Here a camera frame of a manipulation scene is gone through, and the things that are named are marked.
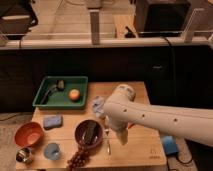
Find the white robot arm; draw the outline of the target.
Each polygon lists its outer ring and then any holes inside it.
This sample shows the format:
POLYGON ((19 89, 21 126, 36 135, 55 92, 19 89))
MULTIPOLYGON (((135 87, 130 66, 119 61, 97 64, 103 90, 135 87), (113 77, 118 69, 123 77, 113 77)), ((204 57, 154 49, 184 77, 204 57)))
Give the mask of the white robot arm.
POLYGON ((105 101, 113 131, 122 132, 130 122, 213 147, 213 110, 146 105, 135 96, 132 86, 120 84, 105 101))

